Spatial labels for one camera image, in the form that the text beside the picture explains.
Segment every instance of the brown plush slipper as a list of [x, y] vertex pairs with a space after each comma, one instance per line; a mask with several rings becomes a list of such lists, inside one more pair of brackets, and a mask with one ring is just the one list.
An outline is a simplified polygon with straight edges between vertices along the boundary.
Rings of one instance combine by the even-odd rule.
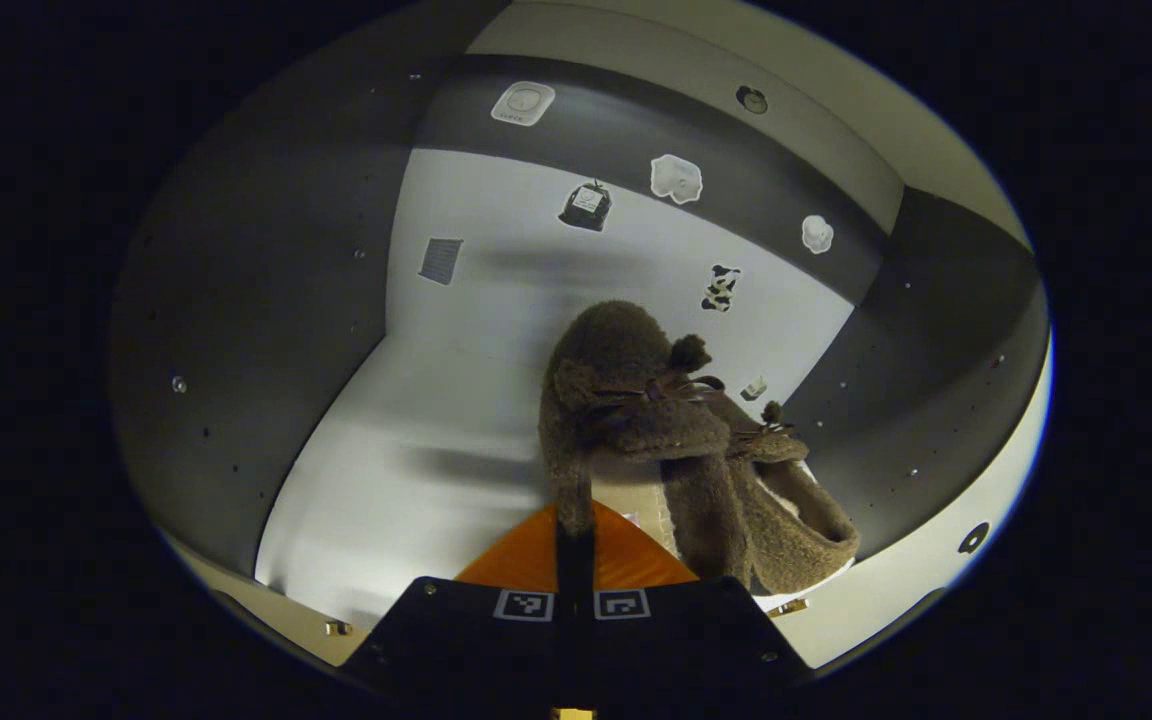
[[728, 477], [758, 584], [796, 593], [844, 568], [861, 535], [801, 464], [808, 447], [780, 424], [781, 406], [770, 402], [761, 425], [726, 395], [710, 396], [708, 409], [732, 427]]
[[721, 454], [660, 464], [679, 559], [702, 579], [730, 575], [750, 588], [748, 533], [730, 465]]
[[[541, 455], [567, 537], [594, 526], [591, 452], [639, 462], [721, 458], [730, 430], [705, 401], [723, 386], [687, 377], [708, 361], [704, 341], [692, 334], [670, 344], [632, 302], [600, 302], [577, 316], [554, 347], [540, 395]], [[682, 473], [703, 483], [710, 471], [722, 482], [723, 462]]]

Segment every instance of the gray panel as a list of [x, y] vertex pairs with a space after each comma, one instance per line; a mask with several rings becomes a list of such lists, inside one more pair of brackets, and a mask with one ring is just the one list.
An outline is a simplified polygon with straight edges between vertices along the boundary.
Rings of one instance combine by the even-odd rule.
[[147, 210], [111, 318], [109, 397], [146, 510], [221, 568], [251, 577], [293, 461], [384, 336], [414, 128], [505, 5], [408, 6], [301, 61]]
[[[532, 127], [490, 116], [518, 81], [558, 91]], [[547, 165], [649, 197], [652, 160], [677, 156], [700, 167], [704, 183], [700, 199], [679, 209], [780, 255], [852, 304], [865, 296], [889, 242], [851, 197], [780, 143], [691, 97], [589, 65], [462, 58], [430, 104], [416, 145]], [[673, 206], [668, 197], [661, 202]], [[803, 245], [808, 215], [835, 228], [829, 251], [813, 255]]]
[[814, 477], [861, 531], [858, 560], [978, 477], [1047, 351], [1038, 266], [1010, 234], [907, 188], [890, 241], [869, 295], [785, 404]]

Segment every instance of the white label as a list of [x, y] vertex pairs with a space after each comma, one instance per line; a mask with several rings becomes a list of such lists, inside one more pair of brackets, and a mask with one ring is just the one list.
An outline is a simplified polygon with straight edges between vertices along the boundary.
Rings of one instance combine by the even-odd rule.
[[590, 213], [596, 213], [600, 202], [602, 202], [602, 196], [599, 192], [590, 190], [588, 187], [582, 187], [576, 191], [576, 199], [573, 200], [573, 205], [581, 210], [588, 210]]

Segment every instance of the small white sticker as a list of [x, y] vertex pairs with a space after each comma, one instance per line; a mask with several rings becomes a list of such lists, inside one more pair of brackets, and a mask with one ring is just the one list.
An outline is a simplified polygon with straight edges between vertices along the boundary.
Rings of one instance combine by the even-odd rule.
[[684, 202], [700, 199], [703, 190], [700, 168], [677, 156], [659, 156], [652, 160], [652, 192], [657, 197], [669, 196], [669, 199], [682, 205]]
[[758, 400], [764, 392], [767, 392], [767, 378], [759, 376], [755, 378], [753, 382], [745, 386], [745, 388], [740, 392], [740, 395], [745, 400], [753, 402]]
[[820, 215], [808, 215], [803, 219], [803, 245], [812, 255], [826, 252], [833, 245], [833, 227]]
[[503, 123], [531, 127], [554, 101], [554, 88], [539, 82], [516, 82], [503, 91], [492, 108], [492, 118]]

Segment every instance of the white cloud sticker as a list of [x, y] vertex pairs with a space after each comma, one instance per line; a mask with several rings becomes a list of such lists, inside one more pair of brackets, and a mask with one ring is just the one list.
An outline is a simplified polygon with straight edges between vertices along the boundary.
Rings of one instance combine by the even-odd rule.
[[803, 220], [803, 245], [814, 255], [829, 250], [833, 245], [833, 227], [820, 215], [808, 215]]
[[652, 192], [668, 195], [679, 205], [700, 199], [700, 168], [677, 156], [652, 160]]

